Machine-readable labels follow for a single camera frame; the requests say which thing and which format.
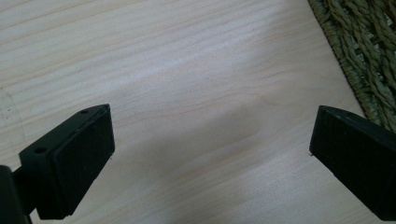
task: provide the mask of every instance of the black clamp jaw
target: black clamp jaw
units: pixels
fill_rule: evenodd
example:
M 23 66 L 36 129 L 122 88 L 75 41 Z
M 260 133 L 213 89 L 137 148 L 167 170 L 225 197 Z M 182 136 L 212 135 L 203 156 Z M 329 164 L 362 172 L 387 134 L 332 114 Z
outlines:
M 0 165 L 0 223 L 72 215 L 114 153 L 110 106 L 79 111 L 20 153 L 14 173 Z

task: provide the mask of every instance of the wood grain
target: wood grain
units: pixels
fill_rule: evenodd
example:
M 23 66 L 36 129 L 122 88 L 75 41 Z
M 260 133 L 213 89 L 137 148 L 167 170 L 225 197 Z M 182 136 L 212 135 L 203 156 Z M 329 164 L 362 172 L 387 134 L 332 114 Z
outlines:
M 116 153 L 34 223 L 379 223 L 316 158 L 319 105 L 362 114 L 305 0 L 2 1 L 0 163 L 92 105 Z

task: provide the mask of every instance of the wooden surface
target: wooden surface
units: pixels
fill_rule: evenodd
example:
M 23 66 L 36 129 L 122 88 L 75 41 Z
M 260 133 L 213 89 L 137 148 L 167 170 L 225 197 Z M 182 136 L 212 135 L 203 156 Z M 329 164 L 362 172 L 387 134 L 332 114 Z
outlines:
M 309 156 L 319 105 L 361 110 L 305 0 L 8 0 L 0 21 L 0 163 L 112 108 L 112 160 L 34 223 L 380 222 Z

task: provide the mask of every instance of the woven rug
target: woven rug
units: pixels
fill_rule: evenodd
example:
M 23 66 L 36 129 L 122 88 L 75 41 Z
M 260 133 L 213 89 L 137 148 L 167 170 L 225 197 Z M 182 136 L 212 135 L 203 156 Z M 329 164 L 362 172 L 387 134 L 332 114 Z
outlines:
M 396 133 L 396 0 L 308 0 L 367 118 Z

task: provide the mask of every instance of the black plastic bracket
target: black plastic bracket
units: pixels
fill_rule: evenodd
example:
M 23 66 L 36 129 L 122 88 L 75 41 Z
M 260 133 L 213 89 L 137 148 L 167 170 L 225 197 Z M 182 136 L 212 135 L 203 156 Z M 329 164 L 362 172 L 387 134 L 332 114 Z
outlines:
M 396 220 L 395 133 L 322 105 L 310 151 L 374 214 Z
M 110 106 L 78 112 L 24 149 L 12 175 L 0 166 L 1 223 L 29 223 L 35 208 L 41 219 L 72 215 L 114 149 Z

